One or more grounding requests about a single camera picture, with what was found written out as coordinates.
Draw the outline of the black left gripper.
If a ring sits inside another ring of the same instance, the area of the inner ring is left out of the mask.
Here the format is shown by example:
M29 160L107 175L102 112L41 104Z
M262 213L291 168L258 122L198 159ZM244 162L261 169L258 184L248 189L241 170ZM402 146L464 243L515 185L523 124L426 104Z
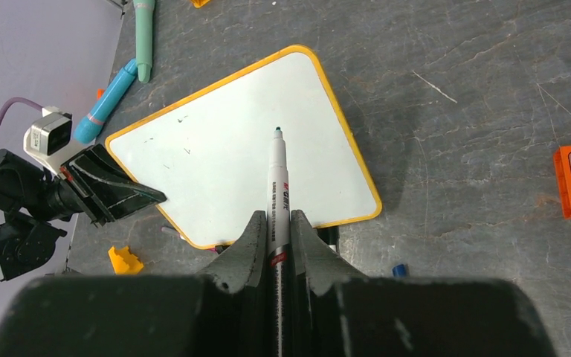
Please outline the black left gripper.
M163 192L133 181L101 144L59 168L59 220L64 222L84 213L101 228L166 200Z

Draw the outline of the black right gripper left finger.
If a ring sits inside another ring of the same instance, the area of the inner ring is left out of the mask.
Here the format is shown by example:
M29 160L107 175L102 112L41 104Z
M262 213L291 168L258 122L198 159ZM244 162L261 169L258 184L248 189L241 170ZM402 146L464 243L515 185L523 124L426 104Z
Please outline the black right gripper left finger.
M240 237L199 270L204 280L198 338L207 356L264 356L266 214L251 214Z

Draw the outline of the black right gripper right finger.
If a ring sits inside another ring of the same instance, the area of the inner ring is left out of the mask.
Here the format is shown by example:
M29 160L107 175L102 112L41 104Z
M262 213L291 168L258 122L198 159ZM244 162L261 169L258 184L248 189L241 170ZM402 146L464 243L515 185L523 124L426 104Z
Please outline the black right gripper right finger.
M343 311L336 283L363 278L316 233L302 210L290 219L293 253L293 339L295 356L346 356Z

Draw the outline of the green whiteboard marker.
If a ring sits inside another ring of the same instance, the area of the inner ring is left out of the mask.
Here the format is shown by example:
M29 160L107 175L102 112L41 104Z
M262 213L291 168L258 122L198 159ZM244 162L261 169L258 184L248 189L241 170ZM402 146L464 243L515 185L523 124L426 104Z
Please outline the green whiteboard marker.
M288 322L288 244L290 209L286 143L280 127L274 130L268 150L267 265L270 273L272 356L291 352Z

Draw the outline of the white board orange frame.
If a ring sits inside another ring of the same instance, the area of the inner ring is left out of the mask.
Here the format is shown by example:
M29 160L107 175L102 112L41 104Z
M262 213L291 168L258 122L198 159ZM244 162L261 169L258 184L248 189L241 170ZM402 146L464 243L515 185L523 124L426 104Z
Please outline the white board orange frame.
M316 228L373 219L382 201L316 54L290 45L111 134L114 160L165 194L191 246L237 239L268 204L268 148L286 142L290 206Z

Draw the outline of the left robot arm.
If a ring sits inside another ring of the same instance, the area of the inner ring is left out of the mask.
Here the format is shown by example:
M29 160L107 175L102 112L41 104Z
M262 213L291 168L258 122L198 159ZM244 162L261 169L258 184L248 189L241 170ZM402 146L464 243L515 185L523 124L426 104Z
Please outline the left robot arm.
M57 173L0 149L0 282L46 264L68 222L84 213L100 228L166 201L159 190L133 181L100 144L85 148Z

